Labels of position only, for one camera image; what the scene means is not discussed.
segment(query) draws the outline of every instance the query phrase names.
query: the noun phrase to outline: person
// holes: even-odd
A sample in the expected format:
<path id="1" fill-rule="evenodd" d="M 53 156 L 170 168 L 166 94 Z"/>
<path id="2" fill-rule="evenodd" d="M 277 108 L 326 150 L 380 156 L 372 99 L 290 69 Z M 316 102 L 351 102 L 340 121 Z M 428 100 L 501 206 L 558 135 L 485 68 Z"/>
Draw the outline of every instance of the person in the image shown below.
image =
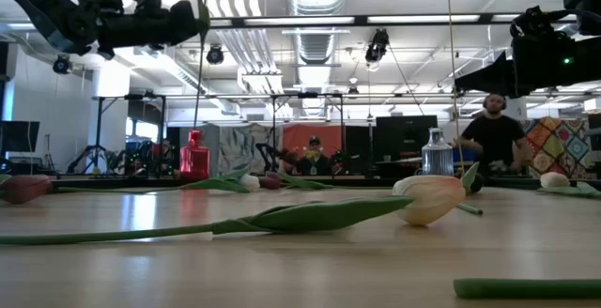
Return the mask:
<path id="1" fill-rule="evenodd" d="M 528 166 L 532 157 L 524 130 L 517 121 L 501 112 L 505 109 L 505 98 L 490 94 L 483 106 L 483 115 L 474 119 L 456 142 L 478 153 L 481 172 L 504 168 L 518 172 Z M 513 143 L 517 147 L 515 157 Z"/>
<path id="2" fill-rule="evenodd" d="M 304 157 L 296 162 L 297 171 L 304 176 L 331 175 L 330 159 L 321 150 L 321 139 L 316 135 L 311 136 Z"/>
<path id="3" fill-rule="evenodd" d="M 175 147 L 171 145 L 171 141 L 169 139 L 162 140 L 162 164 L 161 164 L 161 174 L 165 176 L 179 176 L 179 171 L 173 169 L 173 163 L 175 160 L 175 155 L 177 152 L 174 150 Z"/>

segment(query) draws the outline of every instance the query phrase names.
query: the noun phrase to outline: window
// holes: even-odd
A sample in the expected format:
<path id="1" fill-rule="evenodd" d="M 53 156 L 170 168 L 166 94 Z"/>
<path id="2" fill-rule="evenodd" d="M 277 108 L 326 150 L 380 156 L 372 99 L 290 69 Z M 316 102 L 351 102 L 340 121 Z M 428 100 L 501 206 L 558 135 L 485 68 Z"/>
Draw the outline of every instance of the window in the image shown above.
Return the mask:
<path id="1" fill-rule="evenodd" d="M 130 117 L 125 121 L 125 135 L 133 135 L 133 120 Z"/>
<path id="2" fill-rule="evenodd" d="M 139 137 L 145 137 L 157 143 L 159 140 L 159 126 L 138 121 L 135 125 L 135 134 Z"/>

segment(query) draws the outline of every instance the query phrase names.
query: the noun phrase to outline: black t-shirt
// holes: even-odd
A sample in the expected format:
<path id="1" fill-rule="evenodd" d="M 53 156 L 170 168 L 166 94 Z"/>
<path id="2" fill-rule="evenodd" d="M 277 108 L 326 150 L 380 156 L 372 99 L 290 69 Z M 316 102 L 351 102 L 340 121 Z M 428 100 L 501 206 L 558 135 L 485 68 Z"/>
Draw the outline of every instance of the black t-shirt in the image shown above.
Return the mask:
<path id="1" fill-rule="evenodd" d="M 497 119 L 481 116 L 473 120 L 463 134 L 466 139 L 473 139 L 484 149 L 485 155 L 479 159 L 483 162 L 504 161 L 510 165 L 514 161 L 512 143 L 525 136 L 519 123 L 509 116 L 502 115 Z"/>
<path id="2" fill-rule="evenodd" d="M 307 158 L 302 158 L 297 161 L 297 171 L 303 176 L 311 175 L 311 168 L 316 168 L 316 176 L 329 176 L 331 175 L 330 160 L 328 157 L 322 155 L 315 163 L 311 163 Z"/>

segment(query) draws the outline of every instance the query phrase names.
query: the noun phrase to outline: red vase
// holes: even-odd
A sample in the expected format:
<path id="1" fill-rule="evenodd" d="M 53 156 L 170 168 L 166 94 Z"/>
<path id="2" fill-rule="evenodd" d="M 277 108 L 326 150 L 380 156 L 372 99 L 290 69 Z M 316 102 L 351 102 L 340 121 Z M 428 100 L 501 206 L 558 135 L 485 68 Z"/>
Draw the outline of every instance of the red vase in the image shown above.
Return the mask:
<path id="1" fill-rule="evenodd" d="M 190 131 L 190 142 L 181 148 L 180 178 L 189 181 L 205 180 L 210 177 L 210 151 L 202 146 L 202 132 Z"/>

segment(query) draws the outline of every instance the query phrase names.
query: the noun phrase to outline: clear glass bottle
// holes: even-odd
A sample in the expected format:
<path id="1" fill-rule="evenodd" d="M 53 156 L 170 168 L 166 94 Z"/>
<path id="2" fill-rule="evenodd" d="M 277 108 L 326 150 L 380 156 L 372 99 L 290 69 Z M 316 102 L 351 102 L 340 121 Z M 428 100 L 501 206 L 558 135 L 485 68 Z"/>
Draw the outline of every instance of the clear glass bottle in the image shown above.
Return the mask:
<path id="1" fill-rule="evenodd" d="M 453 148 L 444 142 L 441 129 L 430 129 L 430 141 L 422 147 L 422 173 L 452 176 L 453 167 Z"/>
<path id="2" fill-rule="evenodd" d="M 202 132 L 190 131 L 190 142 L 181 148 L 180 178 L 188 181 L 208 179 L 210 150 L 202 146 Z"/>

